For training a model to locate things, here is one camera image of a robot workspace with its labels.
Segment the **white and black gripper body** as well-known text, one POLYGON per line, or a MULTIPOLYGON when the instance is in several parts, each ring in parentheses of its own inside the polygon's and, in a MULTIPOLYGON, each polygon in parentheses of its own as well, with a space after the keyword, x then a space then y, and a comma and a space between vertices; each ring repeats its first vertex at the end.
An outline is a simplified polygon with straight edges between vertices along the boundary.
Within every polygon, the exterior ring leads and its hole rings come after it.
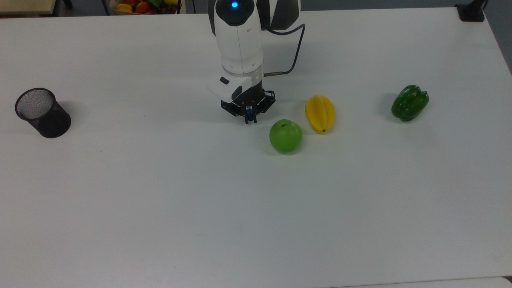
POLYGON ((259 115, 266 113, 276 101, 274 91, 264 90, 262 83, 253 84, 250 77, 225 75, 211 80, 207 89, 221 99, 221 107, 231 115, 244 117, 245 107, 249 106, 249 117, 252 117, 253 106, 259 115))

